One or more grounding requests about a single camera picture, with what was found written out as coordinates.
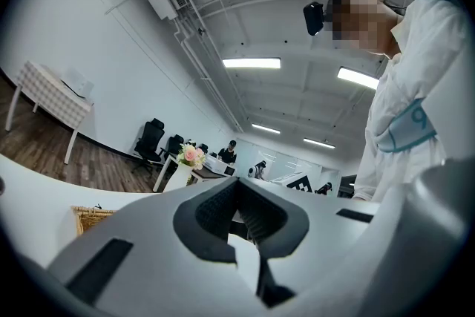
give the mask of wicker basket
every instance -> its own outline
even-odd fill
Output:
[[[109,215],[115,213],[115,210],[101,210],[81,206],[72,206],[71,208],[76,216],[76,229],[78,236],[82,235],[84,231],[89,230],[92,226],[98,224]]]

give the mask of seated person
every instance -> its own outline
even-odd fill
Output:
[[[217,158],[226,164],[233,165],[236,162],[237,155],[233,152],[236,146],[236,141],[231,140],[227,149],[221,149],[217,154]]]

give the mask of pink flower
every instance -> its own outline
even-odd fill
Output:
[[[183,153],[185,155],[186,161],[193,161],[196,157],[196,149],[194,146],[186,146],[185,151]]]

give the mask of vase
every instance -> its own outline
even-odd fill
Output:
[[[170,180],[168,180],[163,192],[165,193],[171,190],[184,188],[186,186],[186,183],[188,182],[188,178],[192,170],[193,168],[191,166],[179,163],[177,170],[170,177]]]

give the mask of ceiling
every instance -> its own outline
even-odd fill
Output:
[[[362,149],[374,91],[340,80],[337,73],[344,66],[381,76],[385,61],[339,48],[328,32],[309,36],[302,10],[311,1],[193,0],[221,58],[281,58],[280,70],[228,69],[249,122],[281,135]],[[326,7],[327,0],[316,1]],[[211,78],[218,71],[210,71]],[[219,78],[215,82],[223,95],[235,91]],[[250,123],[243,128],[252,130]]]

